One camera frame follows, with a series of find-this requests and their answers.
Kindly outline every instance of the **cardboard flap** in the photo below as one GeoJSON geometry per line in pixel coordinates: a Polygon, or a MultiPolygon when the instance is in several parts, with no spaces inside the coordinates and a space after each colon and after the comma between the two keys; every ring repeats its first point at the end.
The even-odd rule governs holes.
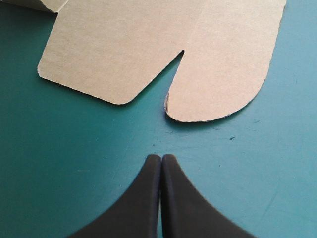
{"type": "Polygon", "coordinates": [[[2,0],[18,6],[24,6],[41,11],[59,12],[68,0],[2,0]]]}
{"type": "Polygon", "coordinates": [[[268,72],[285,0],[210,0],[165,102],[179,121],[209,121],[246,106],[268,72]]]}

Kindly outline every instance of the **flat cardboard box template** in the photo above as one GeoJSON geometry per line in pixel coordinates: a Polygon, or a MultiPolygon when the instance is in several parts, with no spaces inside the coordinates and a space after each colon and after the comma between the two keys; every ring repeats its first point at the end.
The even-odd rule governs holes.
{"type": "MultiPolygon", "coordinates": [[[[32,7],[22,0],[5,2],[32,7]]],[[[286,4],[286,0],[30,2],[59,12],[39,75],[113,104],[133,100],[184,50],[165,101],[167,114],[179,121],[222,118],[256,96],[268,72],[286,4]]]]}

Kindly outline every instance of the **teal table surface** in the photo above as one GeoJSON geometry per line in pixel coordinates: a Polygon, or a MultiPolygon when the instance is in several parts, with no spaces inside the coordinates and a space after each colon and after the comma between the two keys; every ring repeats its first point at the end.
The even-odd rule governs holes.
{"type": "Polygon", "coordinates": [[[55,18],[0,3],[1,238],[69,235],[111,206],[151,153],[175,154],[201,194],[254,235],[317,237],[316,0],[288,1],[260,93],[208,123],[164,113],[181,57],[125,106],[41,79],[55,18]]]}

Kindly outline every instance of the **cardboard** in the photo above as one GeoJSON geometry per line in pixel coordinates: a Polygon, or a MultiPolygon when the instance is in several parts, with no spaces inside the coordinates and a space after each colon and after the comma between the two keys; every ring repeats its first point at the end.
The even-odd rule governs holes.
{"type": "Polygon", "coordinates": [[[222,118],[260,90],[285,3],[70,0],[53,9],[59,14],[38,73],[125,104],[184,50],[166,98],[167,114],[179,121],[222,118]]]}
{"type": "Polygon", "coordinates": [[[41,11],[57,13],[68,2],[68,0],[2,0],[18,6],[24,6],[41,11]]]}

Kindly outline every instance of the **green surface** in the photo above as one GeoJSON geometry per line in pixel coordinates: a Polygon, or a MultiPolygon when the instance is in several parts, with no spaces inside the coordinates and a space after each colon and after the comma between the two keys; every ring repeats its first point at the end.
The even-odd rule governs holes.
{"type": "Polygon", "coordinates": [[[316,0],[288,1],[253,102],[196,124],[163,110],[180,58],[121,107],[41,79],[54,20],[0,3],[0,237],[72,233],[124,192],[150,153],[177,155],[203,196],[249,232],[317,237],[316,0]]]}

